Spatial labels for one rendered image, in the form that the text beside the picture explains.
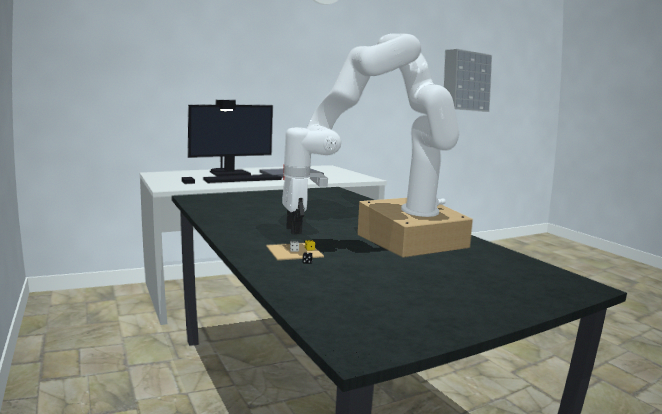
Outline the beige square mat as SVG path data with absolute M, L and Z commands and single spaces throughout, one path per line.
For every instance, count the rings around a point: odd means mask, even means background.
M 303 259 L 303 253 L 313 253 L 313 258 L 324 257 L 316 248 L 306 250 L 305 243 L 299 243 L 299 251 L 290 251 L 290 244 L 266 245 L 277 260 Z

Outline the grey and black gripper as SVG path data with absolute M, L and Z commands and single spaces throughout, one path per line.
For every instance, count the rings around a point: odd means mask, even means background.
M 285 174 L 284 176 L 282 203 L 287 208 L 287 229 L 291 229 L 291 234 L 302 234 L 304 212 L 307 210 L 309 177 L 292 177 Z

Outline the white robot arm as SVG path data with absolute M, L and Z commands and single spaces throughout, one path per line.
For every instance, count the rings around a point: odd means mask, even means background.
M 445 199 L 436 198 L 440 150 L 452 149 L 459 137 L 452 96 L 446 88 L 433 84 L 428 64 L 420 54 L 420 41 L 415 36 L 388 34 L 377 44 L 352 49 L 333 88 L 315 110 L 308 127 L 287 130 L 284 174 L 308 176 L 319 187 L 328 187 L 325 175 L 310 171 L 311 154 L 335 154 L 341 147 L 340 136 L 332 130 L 338 117 L 358 103 L 370 76 L 399 68 L 411 108 L 428 113 L 418 117 L 412 125 L 408 206 L 405 203 L 401 209 L 415 216 L 436 216 L 439 214 L 437 206 L 445 204 Z

